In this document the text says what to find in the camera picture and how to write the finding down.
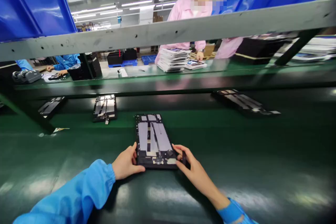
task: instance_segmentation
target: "black container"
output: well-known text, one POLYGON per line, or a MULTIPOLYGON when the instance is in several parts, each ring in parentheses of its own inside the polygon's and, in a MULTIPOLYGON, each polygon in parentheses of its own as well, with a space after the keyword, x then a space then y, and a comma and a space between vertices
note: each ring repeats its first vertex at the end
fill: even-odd
POLYGON ((123 63, 123 52, 120 52, 119 56, 119 50, 116 52, 110 52, 107 56, 107 62, 109 65, 117 65, 123 63))
POLYGON ((87 67, 85 62, 85 56, 89 63, 93 78, 99 78, 102 76, 102 69, 100 67, 98 58, 92 53, 80 54, 78 57, 80 60, 80 64, 76 64, 68 69, 68 73, 74 81, 91 79, 89 68, 87 67))
POLYGON ((126 49, 123 53, 123 60, 135 60, 137 58, 137 52, 133 48, 126 49))
POLYGON ((286 42, 285 39, 262 40, 244 38, 232 59, 252 65, 268 64, 274 54, 286 42))

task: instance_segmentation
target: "table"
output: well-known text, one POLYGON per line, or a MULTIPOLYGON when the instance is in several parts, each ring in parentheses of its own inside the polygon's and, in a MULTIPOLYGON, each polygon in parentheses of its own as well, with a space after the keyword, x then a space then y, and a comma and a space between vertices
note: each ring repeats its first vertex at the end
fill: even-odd
MULTIPOLYGON (((118 119, 92 123, 94 99, 69 99, 39 137, 30 121, 0 115, 2 223, 28 212, 94 160, 111 163, 135 141, 134 115, 160 113, 174 144, 188 146, 220 190, 259 223, 328 223, 335 207, 334 87, 246 92, 282 115, 247 119, 209 93, 117 97, 118 119)), ((42 100, 30 101, 38 108, 42 100)), ((89 223, 220 223, 178 171, 117 182, 89 223)))

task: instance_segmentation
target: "workbench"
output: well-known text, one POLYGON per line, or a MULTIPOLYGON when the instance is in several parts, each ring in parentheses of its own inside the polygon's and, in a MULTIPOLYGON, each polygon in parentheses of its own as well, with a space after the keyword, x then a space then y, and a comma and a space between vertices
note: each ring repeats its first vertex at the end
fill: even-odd
MULTIPOLYGON (((336 89, 246 93, 281 116, 247 119, 209 93, 152 95, 117 97, 118 119, 105 125, 92 123, 93 98, 69 99, 51 123, 70 129, 39 137, 29 121, 7 110, 0 116, 1 223, 30 211, 94 160, 113 162, 135 141, 137 113, 160 113, 171 141, 188 146, 220 190, 259 223, 328 223, 336 203, 336 89)), ((157 170, 117 182, 89 221, 220 222, 181 172, 157 170)))
MULTIPOLYGON (((134 143, 139 113, 161 114, 171 142, 189 147, 218 188, 260 224, 331 223, 336 63, 289 61, 321 28, 336 25, 335 3, 319 0, 1 43, 0 60, 6 61, 301 30, 298 41, 268 66, 222 60, 191 73, 166 74, 150 66, 145 72, 133 68, 128 78, 116 78, 113 69, 102 79, 0 83, 0 100, 17 112, 4 108, 0 115, 1 223, 29 212, 94 160, 113 162, 134 143), (281 115, 248 119, 210 96, 229 88, 281 115), (95 97, 110 93, 116 95, 118 119, 92 123, 95 97), (47 121, 37 109, 55 96, 67 101, 47 121), (53 133, 56 127, 68 129, 53 133)), ((180 171, 148 170, 116 182, 89 223, 222 220, 180 171)))

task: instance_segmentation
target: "gray metal beam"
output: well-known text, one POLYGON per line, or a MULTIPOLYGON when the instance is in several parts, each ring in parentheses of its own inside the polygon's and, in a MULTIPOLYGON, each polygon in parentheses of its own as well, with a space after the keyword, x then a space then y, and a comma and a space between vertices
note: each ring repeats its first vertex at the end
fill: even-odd
POLYGON ((0 44, 0 61, 336 26, 336 0, 0 44))

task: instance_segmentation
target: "human hand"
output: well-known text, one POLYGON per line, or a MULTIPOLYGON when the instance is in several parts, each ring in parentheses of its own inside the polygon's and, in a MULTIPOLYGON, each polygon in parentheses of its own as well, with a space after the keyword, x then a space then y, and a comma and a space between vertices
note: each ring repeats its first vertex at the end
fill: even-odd
POLYGON ((59 73, 58 73, 58 76, 64 76, 68 74, 68 70, 61 70, 59 73))
POLYGON ((204 58, 204 53, 201 52, 201 51, 198 51, 197 54, 196 54, 196 60, 197 61, 202 61, 204 58))
POLYGON ((137 143, 134 142, 133 146, 129 146, 126 150, 121 152, 112 163, 116 180, 124 179, 132 174, 144 172, 146 170, 143 166, 136 165, 136 149, 137 143))
POLYGON ((229 199, 218 190, 191 151, 183 145, 173 145, 173 148, 179 154, 177 156, 178 161, 176 161, 176 165, 187 176, 190 182, 211 201, 217 210, 228 207, 230 204, 229 199), (182 159, 182 151, 185 151, 187 155, 190 170, 179 161, 182 159))
POLYGON ((54 69, 55 69, 54 66, 47 66, 47 71, 48 71, 48 72, 51 72, 51 71, 54 70, 54 69))

